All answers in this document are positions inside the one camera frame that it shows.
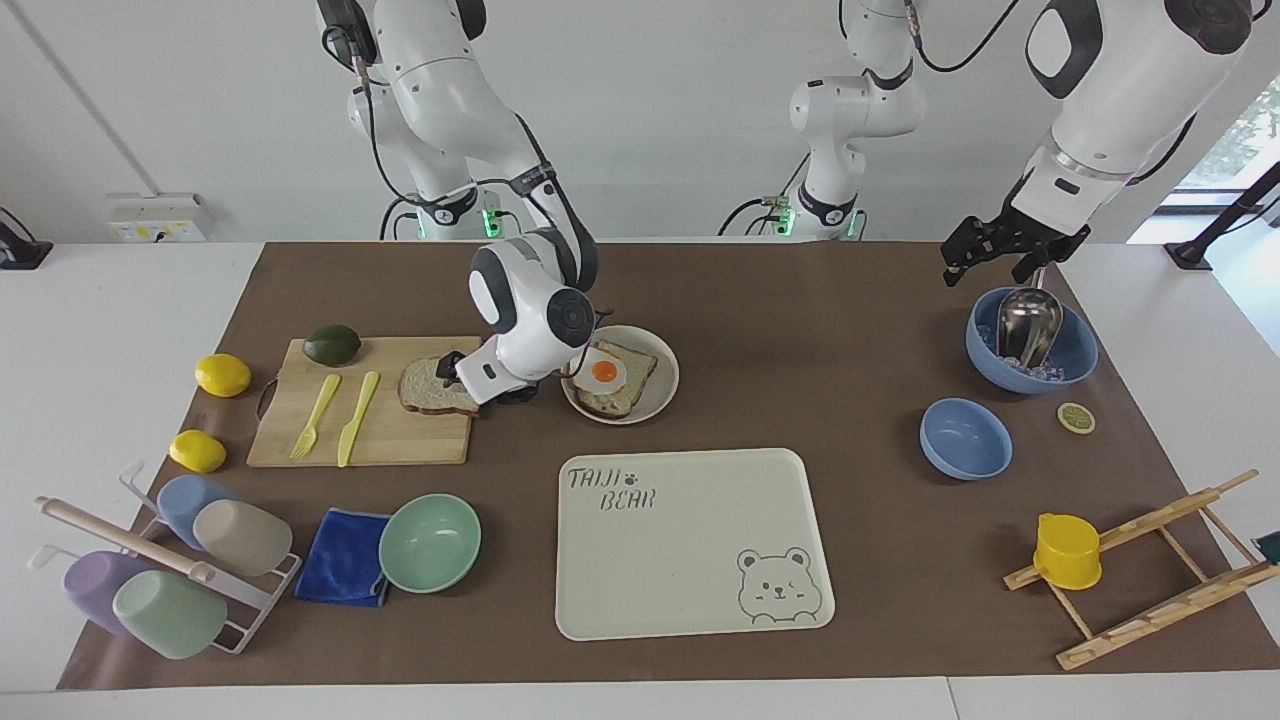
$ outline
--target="green tree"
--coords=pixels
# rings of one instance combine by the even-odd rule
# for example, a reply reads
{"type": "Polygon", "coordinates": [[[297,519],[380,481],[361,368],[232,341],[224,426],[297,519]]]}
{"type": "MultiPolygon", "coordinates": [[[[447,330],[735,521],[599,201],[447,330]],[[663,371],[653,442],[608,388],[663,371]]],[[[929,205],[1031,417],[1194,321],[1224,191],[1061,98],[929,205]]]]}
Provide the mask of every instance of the green tree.
{"type": "Polygon", "coordinates": [[[1258,95],[1181,182],[1183,187],[1217,184],[1235,177],[1262,146],[1280,136],[1280,78],[1258,95]]]}

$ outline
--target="wooden cutting board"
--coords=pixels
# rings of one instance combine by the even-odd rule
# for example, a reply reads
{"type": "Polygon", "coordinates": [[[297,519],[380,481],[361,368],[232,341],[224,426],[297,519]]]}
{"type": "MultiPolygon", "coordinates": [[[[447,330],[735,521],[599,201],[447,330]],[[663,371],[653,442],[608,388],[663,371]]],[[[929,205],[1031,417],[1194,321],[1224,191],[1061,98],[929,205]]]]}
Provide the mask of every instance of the wooden cutting board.
{"type": "Polygon", "coordinates": [[[338,436],[356,411],[360,383],[369,370],[381,373],[378,391],[360,427],[351,465],[458,465],[466,462],[471,418],[422,415],[401,407],[401,372],[420,357],[449,351],[472,352],[477,337],[366,337],[356,361],[325,368],[302,354],[302,340],[289,342],[280,366],[271,406],[259,424],[248,452],[252,468],[316,468],[338,465],[338,436]],[[289,459],[298,433],[311,415],[320,386],[329,373],[342,375],[342,384],[316,424],[317,439],[311,454],[289,459]]]}

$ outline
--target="white tray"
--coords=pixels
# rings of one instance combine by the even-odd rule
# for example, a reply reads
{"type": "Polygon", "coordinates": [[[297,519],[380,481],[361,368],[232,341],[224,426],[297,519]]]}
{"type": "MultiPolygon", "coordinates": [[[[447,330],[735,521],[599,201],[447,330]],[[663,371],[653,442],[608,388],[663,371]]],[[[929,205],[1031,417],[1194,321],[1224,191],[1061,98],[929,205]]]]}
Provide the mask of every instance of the white tray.
{"type": "Polygon", "coordinates": [[[573,641],[809,629],[836,612],[790,450],[575,457],[557,544],[556,624],[573,641]]]}

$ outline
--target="green light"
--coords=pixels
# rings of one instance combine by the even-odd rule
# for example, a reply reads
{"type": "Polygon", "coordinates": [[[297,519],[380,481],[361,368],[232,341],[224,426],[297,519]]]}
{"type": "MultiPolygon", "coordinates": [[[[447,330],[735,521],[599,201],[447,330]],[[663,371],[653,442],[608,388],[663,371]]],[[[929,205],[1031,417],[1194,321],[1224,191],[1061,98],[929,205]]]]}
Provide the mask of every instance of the green light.
{"type": "Polygon", "coordinates": [[[502,234],[502,224],[498,223],[498,215],[493,210],[484,211],[484,232],[490,238],[502,234]]]}
{"type": "Polygon", "coordinates": [[[796,211],[787,208],[786,213],[782,214],[782,218],[778,219],[778,234],[791,234],[791,225],[795,224],[795,219],[796,211]]]}

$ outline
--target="bread slice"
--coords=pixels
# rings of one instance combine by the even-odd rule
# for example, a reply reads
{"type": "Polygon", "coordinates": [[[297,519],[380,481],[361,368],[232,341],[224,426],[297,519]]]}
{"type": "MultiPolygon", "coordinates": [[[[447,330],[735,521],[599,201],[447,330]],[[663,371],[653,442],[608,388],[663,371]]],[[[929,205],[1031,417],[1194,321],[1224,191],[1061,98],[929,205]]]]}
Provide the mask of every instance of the bread slice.
{"type": "Polygon", "coordinates": [[[617,357],[627,369],[627,382],[609,395],[595,395],[594,392],[588,392],[573,386],[577,401],[593,415],[611,420],[626,418],[635,410],[636,402],[640,401],[640,393],[644,392],[644,386],[649,382],[649,375],[658,366],[658,359],[607,340],[598,340],[591,346],[617,357]]]}
{"type": "Polygon", "coordinates": [[[472,400],[467,388],[462,383],[444,387],[444,380],[435,377],[435,366],[439,357],[422,357],[413,360],[401,373],[399,392],[401,406],[410,413],[424,415],[448,415],[458,413],[480,416],[480,406],[472,400]]]}

